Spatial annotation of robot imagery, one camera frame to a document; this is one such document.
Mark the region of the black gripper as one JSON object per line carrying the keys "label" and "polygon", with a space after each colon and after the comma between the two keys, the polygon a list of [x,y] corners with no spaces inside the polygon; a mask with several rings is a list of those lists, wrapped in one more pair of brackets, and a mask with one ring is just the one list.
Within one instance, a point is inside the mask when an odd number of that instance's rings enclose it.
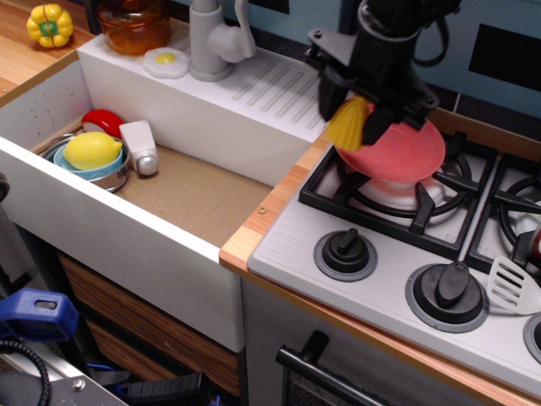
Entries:
{"label": "black gripper", "polygon": [[414,51],[421,30],[438,20],[438,3],[361,3],[354,34],[311,30],[306,62],[320,72],[321,117],[330,121],[354,92],[372,102],[362,145],[394,123],[421,129],[438,98],[415,73]]}

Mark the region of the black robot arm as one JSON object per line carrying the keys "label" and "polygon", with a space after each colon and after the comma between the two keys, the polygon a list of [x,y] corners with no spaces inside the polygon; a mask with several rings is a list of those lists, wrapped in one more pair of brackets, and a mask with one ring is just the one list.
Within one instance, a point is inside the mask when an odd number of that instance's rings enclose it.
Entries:
{"label": "black robot arm", "polygon": [[362,1],[355,34],[309,32],[306,61],[319,71],[319,111],[335,147],[357,151],[374,145],[394,123],[424,126],[440,100],[413,67],[432,67],[445,58],[445,17],[459,5]]}

